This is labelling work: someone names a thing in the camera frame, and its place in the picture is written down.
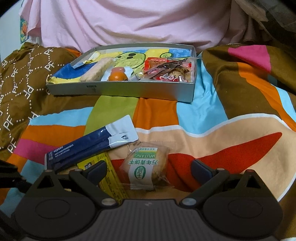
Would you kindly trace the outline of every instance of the yellow package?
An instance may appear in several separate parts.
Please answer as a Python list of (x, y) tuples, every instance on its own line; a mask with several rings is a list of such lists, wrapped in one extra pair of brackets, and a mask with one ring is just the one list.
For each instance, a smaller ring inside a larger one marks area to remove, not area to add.
[(119, 204), (122, 203), (123, 199), (128, 199), (126, 191), (121, 187), (120, 180), (114, 170), (111, 160), (107, 152), (100, 153), (96, 156), (90, 157), (77, 164), (77, 167), (86, 170), (96, 164), (99, 161), (105, 161), (107, 164), (107, 175), (99, 183), (102, 191), (113, 197)]

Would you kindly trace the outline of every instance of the green logo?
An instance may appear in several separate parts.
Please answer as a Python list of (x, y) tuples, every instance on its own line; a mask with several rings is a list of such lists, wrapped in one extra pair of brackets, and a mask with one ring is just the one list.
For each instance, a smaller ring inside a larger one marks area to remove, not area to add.
[(134, 175), (136, 179), (143, 179), (146, 174), (146, 168), (144, 166), (139, 166), (135, 169)]

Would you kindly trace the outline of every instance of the metal screw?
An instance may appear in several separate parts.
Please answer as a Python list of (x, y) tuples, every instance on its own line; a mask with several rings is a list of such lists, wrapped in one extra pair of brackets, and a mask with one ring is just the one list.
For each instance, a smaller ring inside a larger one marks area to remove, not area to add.
[(116, 204), (116, 201), (113, 198), (104, 198), (101, 203), (104, 206), (113, 206), (114, 204)]
[(193, 206), (196, 204), (196, 200), (194, 198), (187, 197), (182, 200), (182, 203), (186, 206)]

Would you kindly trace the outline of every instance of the white label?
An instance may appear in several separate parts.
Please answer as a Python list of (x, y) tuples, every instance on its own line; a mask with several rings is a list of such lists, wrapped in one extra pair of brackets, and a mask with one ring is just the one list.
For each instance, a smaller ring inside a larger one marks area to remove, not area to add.
[(131, 183), (131, 190), (153, 190), (152, 170), (157, 165), (157, 148), (137, 148), (133, 151), (134, 157), (129, 161), (130, 169), (128, 177)]

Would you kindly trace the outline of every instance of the pink patch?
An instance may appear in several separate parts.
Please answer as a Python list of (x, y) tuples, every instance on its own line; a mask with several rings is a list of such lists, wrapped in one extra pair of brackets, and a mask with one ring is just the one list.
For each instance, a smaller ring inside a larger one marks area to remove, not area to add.
[(28, 139), (20, 139), (13, 153), (44, 165), (45, 154), (57, 148)]
[(228, 54), (237, 57), (248, 64), (271, 72), (270, 56), (265, 45), (241, 46), (229, 48)]

